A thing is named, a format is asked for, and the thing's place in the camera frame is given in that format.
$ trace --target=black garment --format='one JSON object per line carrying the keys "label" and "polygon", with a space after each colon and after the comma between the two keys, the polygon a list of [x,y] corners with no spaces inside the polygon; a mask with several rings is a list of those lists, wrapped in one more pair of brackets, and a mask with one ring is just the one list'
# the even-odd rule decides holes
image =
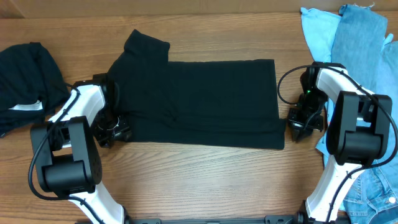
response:
{"label": "black garment", "polygon": [[[69,95],[57,64],[40,43],[15,45],[0,52],[0,136],[44,121]],[[38,100],[42,110],[10,110]]]}
{"label": "black garment", "polygon": [[273,60],[168,62],[169,48],[134,30],[109,69],[131,141],[284,148]]}

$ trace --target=black cloth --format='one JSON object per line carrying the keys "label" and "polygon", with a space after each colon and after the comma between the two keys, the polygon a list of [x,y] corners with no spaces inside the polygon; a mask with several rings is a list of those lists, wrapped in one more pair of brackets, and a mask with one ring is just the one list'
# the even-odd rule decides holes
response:
{"label": "black cloth", "polygon": [[[43,122],[69,95],[57,64],[40,43],[14,45],[0,52],[0,136]],[[10,110],[38,101],[42,110]]]}
{"label": "black cloth", "polygon": [[169,62],[169,48],[134,30],[109,69],[130,141],[284,148],[273,60]]}

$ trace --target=black cord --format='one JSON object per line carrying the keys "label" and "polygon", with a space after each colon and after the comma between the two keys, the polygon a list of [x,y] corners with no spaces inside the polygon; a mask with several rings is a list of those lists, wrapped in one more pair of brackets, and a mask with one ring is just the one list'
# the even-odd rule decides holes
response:
{"label": "black cord", "polygon": [[335,194],[333,195],[333,198],[332,198],[331,204],[330,204],[330,208],[329,208],[329,211],[328,211],[328,216],[326,217],[326,222],[329,223],[329,219],[330,219],[330,216],[331,216],[331,212],[333,211],[333,205],[335,204],[336,199],[337,199],[337,196],[338,196],[338,193],[339,193],[340,190],[343,188],[345,182],[346,182],[349,178],[351,178],[351,176],[352,176],[353,174],[355,174],[356,172],[359,172],[359,171],[362,171],[362,170],[366,170],[366,169],[372,169],[372,168],[375,168],[375,167],[380,167],[380,166],[386,165],[386,164],[389,163],[391,160],[393,160],[393,158],[396,156],[397,151],[398,151],[398,130],[397,130],[397,126],[396,126],[394,120],[392,119],[391,115],[386,111],[386,109],[383,107],[383,105],[381,105],[381,104],[379,103],[379,101],[378,101],[374,96],[372,96],[372,94],[370,94],[370,93],[368,93],[366,90],[364,90],[364,89],[362,88],[361,85],[359,85],[358,83],[356,83],[356,81],[354,81],[349,75],[345,74],[343,71],[338,70],[338,69],[335,69],[335,68],[333,68],[333,67],[329,67],[329,66],[323,66],[323,65],[302,65],[302,66],[299,66],[299,67],[297,67],[297,68],[293,68],[293,69],[291,69],[290,71],[288,71],[285,75],[282,76],[281,80],[279,80],[278,89],[277,89],[279,98],[280,98],[283,102],[288,103],[288,104],[291,104],[291,105],[294,104],[294,103],[286,102],[286,101],[283,100],[282,97],[280,96],[280,93],[279,93],[279,86],[280,86],[280,83],[281,83],[282,79],[285,78],[286,75],[288,75],[288,74],[290,74],[290,73],[292,73],[292,72],[294,72],[294,71],[296,71],[296,70],[298,70],[298,69],[301,69],[301,68],[326,68],[326,69],[332,70],[332,71],[334,71],[334,72],[337,72],[337,73],[339,73],[340,75],[342,75],[342,76],[344,76],[345,78],[347,78],[359,91],[361,91],[361,92],[364,93],[367,97],[369,97],[369,98],[372,100],[372,102],[373,102],[378,108],[380,108],[381,111],[387,116],[387,119],[388,119],[389,122],[391,123],[392,128],[393,128],[393,130],[394,130],[394,135],[395,135],[395,137],[396,137],[396,143],[395,143],[395,146],[394,146],[394,150],[392,151],[390,157],[388,157],[388,158],[387,158],[385,161],[383,161],[383,162],[380,162],[380,163],[377,163],[377,164],[373,164],[373,165],[370,165],[370,166],[367,166],[367,167],[366,167],[366,166],[362,166],[362,167],[360,167],[360,168],[357,168],[357,169],[355,169],[355,170],[352,170],[351,172],[349,172],[349,173],[345,176],[345,178],[343,179],[343,181],[341,181],[340,185],[339,185],[338,188],[336,189]]}
{"label": "black cord", "polygon": [[94,216],[94,218],[97,220],[98,223],[104,224],[104,222],[99,218],[99,216],[95,213],[95,211],[93,210],[93,208],[83,199],[75,197],[75,196],[67,196],[65,198],[60,198],[60,197],[47,197],[44,196],[42,194],[40,194],[34,187],[33,185],[33,169],[36,163],[36,160],[39,156],[40,151],[43,149],[43,146],[46,142],[46,140],[50,137],[52,131],[55,129],[55,127],[57,127],[58,123],[61,122],[62,118],[68,114],[68,112],[70,111],[70,108],[72,108],[72,106],[77,102],[77,100],[79,99],[80,96],[80,91],[73,87],[71,84],[66,83],[66,86],[69,86],[70,88],[72,88],[73,90],[76,91],[76,97],[73,99],[73,101],[68,105],[68,107],[66,109],[64,109],[63,113],[59,116],[59,118],[53,123],[53,125],[51,125],[50,129],[47,131],[46,135],[43,137],[42,141],[40,142],[35,154],[33,155],[33,158],[30,162],[30,166],[29,166],[29,171],[28,171],[28,176],[27,176],[27,180],[28,180],[28,184],[29,184],[29,188],[32,191],[32,193],[43,200],[49,200],[49,201],[55,201],[55,200],[76,200],[78,202],[80,202],[80,205],[84,205],[89,211],[90,213]]}

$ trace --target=white tag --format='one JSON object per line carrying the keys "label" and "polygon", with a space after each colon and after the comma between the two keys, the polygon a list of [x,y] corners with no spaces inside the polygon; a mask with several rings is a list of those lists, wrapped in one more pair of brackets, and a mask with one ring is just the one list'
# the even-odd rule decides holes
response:
{"label": "white tag", "polygon": [[37,100],[36,103],[32,105],[15,105],[9,110],[22,110],[22,111],[33,111],[33,110],[42,110],[43,104],[41,101]]}

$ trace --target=wooden table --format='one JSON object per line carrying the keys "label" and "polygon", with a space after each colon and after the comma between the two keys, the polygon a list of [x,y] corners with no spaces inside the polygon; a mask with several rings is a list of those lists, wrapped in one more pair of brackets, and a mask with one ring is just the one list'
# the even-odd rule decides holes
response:
{"label": "wooden table", "polygon": [[[398,13],[381,14],[389,32],[398,34]],[[312,63],[299,13],[2,19],[0,50],[41,42],[73,83],[107,72],[133,29],[170,42],[175,61],[273,58],[277,80]],[[302,91],[300,74],[284,80],[289,101]],[[280,101],[281,118],[288,110]],[[86,220],[72,203],[43,201],[30,192],[29,128],[0,139],[0,223]],[[134,218],[263,217],[294,213],[314,190],[323,170],[314,148],[321,135],[296,144],[287,131],[283,151],[150,142],[98,150],[105,186]]]}

